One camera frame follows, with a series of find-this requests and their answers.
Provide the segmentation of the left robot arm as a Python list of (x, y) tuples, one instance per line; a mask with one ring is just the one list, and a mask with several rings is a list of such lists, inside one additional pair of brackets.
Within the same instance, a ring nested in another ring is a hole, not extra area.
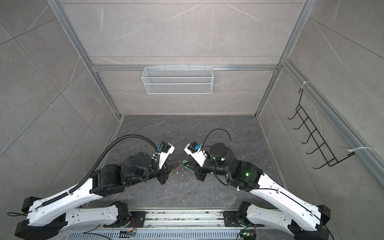
[[(120, 165), (99, 168), (107, 153), (126, 139), (141, 139), (154, 148), (154, 153), (137, 153)], [(47, 198), (29, 197), (24, 200), (21, 216), (26, 219), (16, 226), (15, 236), (23, 240), (47, 240), (71, 228), (100, 225), (107, 228), (135, 227), (128, 205), (117, 201), (104, 208), (82, 208), (126, 188), (151, 179), (165, 184), (177, 165), (167, 160), (175, 147), (167, 142), (156, 145), (141, 135), (125, 135), (114, 140), (102, 152), (91, 170), (75, 186)]]

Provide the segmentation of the metal keyring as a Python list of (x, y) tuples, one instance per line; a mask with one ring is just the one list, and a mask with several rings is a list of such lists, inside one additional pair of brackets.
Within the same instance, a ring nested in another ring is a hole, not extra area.
[(184, 167), (183, 162), (180, 162), (180, 163), (181, 163), (181, 165), (179, 166), (179, 168), (180, 168), (180, 172), (177, 171), (177, 173), (178, 173), (178, 175), (180, 176), (182, 182), (183, 182), (185, 185), (187, 185), (187, 184), (189, 183), (189, 178), (188, 178), (188, 176), (187, 176), (187, 172), (186, 172), (187, 169)]

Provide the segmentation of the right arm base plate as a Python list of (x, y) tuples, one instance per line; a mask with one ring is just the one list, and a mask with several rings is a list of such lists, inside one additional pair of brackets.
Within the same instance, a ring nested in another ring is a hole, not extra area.
[(225, 227), (264, 227), (261, 224), (252, 224), (248, 220), (238, 217), (237, 211), (223, 211), (224, 225)]

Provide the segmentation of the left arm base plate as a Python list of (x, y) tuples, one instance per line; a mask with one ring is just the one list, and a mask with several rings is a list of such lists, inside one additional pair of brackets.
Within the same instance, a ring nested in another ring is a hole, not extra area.
[(134, 211), (129, 212), (128, 217), (118, 217), (118, 220), (111, 225), (103, 225), (104, 228), (142, 228), (145, 223), (147, 212)]

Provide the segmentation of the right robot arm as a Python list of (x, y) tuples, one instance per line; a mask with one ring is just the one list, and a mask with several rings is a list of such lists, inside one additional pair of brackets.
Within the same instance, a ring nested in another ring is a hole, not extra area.
[(207, 174), (216, 179), (223, 176), (224, 179), (219, 180), (222, 185), (251, 193), (274, 206), (274, 209), (265, 209), (242, 202), (236, 216), (246, 228), (271, 227), (293, 236), (295, 240), (334, 238), (327, 227), (331, 218), (328, 207), (312, 205), (290, 193), (254, 164), (238, 160), (230, 146), (191, 142), (184, 151), (191, 157), (184, 165), (194, 171), (197, 180), (203, 182)]

